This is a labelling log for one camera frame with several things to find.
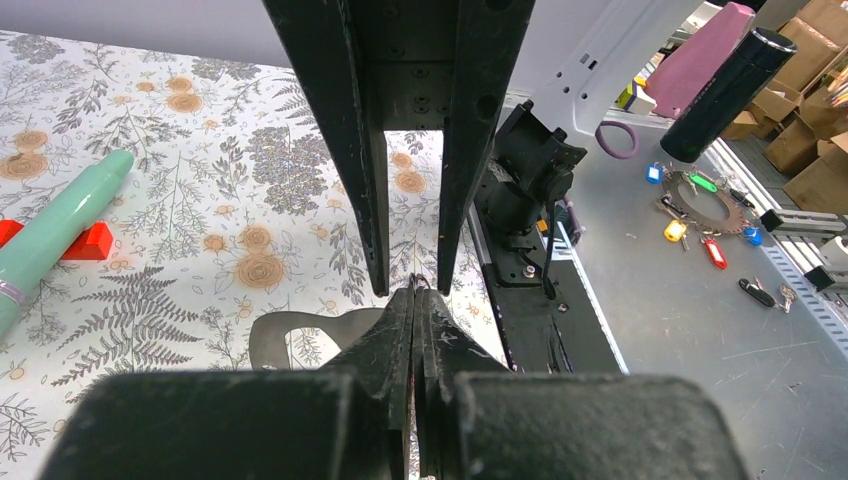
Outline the keyring with coloured key tags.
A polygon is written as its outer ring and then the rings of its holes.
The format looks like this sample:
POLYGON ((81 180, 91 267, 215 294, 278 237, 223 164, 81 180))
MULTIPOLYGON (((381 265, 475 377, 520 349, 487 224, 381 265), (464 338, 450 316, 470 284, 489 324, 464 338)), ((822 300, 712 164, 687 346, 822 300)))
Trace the keyring with coloured key tags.
POLYGON ((276 311, 261 315, 248 333, 247 353, 255 371, 312 370, 350 347, 384 313, 356 308, 340 315, 276 311))

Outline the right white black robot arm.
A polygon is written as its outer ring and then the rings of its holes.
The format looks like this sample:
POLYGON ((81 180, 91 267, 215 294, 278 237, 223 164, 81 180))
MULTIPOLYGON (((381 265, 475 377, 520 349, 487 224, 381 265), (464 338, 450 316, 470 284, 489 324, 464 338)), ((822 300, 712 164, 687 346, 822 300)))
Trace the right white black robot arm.
POLYGON ((375 294, 389 292, 385 135, 444 135, 437 286, 492 150, 545 153, 526 189, 559 198, 621 89, 693 1, 268 1, 265 9, 352 202, 375 294))

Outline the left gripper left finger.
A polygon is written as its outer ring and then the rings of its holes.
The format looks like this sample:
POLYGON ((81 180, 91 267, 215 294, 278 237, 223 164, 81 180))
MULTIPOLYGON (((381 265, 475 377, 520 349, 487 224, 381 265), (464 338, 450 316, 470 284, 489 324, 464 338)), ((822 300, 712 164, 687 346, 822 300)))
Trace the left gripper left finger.
POLYGON ((413 290, 316 370, 114 375, 76 407, 44 479, 403 479, 413 290))

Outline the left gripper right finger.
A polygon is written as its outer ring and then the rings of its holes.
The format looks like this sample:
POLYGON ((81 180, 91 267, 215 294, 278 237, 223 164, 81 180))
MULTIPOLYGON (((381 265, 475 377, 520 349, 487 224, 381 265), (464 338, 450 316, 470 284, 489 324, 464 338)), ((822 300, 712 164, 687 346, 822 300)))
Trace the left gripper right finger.
POLYGON ((437 479, 744 479, 717 404, 658 375, 519 374, 415 292, 419 467, 437 479))

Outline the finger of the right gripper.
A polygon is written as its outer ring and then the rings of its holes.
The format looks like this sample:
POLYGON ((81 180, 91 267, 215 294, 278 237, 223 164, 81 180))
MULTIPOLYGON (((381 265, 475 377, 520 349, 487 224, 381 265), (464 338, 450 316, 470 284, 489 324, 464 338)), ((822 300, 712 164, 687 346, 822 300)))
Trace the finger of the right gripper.
POLYGON ((459 3, 439 198, 436 281, 443 295, 451 290, 462 225, 534 6, 529 0, 459 3))
POLYGON ((365 66, 347 1, 265 1, 346 189, 373 292, 389 294, 385 136, 371 118, 365 66))

